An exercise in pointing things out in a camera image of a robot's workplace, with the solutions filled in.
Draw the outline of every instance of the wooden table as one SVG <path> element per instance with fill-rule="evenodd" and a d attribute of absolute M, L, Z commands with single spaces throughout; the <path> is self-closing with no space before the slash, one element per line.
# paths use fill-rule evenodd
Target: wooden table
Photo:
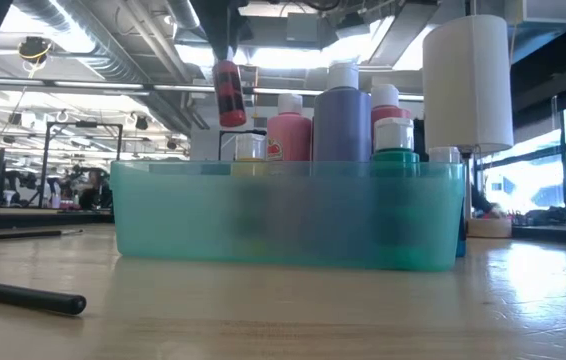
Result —
<path fill-rule="evenodd" d="M 471 240 L 453 272 L 119 258 L 110 226 L 0 242 L 0 282 L 80 293 L 79 318 L 0 305 L 0 359 L 566 359 L 566 247 Z"/>

